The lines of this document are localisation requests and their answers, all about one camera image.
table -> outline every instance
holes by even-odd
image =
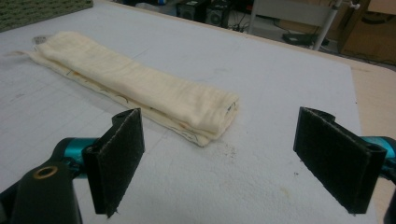
[[[99,137],[125,110],[27,57],[5,56],[31,49],[36,35],[64,30],[241,98],[230,129],[206,148],[143,119],[147,152],[120,214],[108,222],[375,223],[373,204],[366,215],[349,215],[299,161],[292,142],[301,105],[334,114],[356,134],[395,136],[394,72],[101,1],[0,34],[1,190],[63,138]],[[87,181],[74,184],[84,223],[106,222],[93,214]]]

folded cloth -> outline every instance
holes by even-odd
[[[146,67],[75,32],[60,32],[33,61],[99,91],[204,147],[218,139],[238,111],[236,94]]]

cardboard box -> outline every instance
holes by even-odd
[[[342,54],[396,63],[396,1],[363,0],[338,42]]]

folded towel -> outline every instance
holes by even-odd
[[[129,107],[198,146],[219,138],[238,111],[238,96],[146,67],[75,32],[60,32],[35,51],[36,63]]]

green mat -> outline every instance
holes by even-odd
[[[1,0],[0,32],[92,6],[92,0]]]

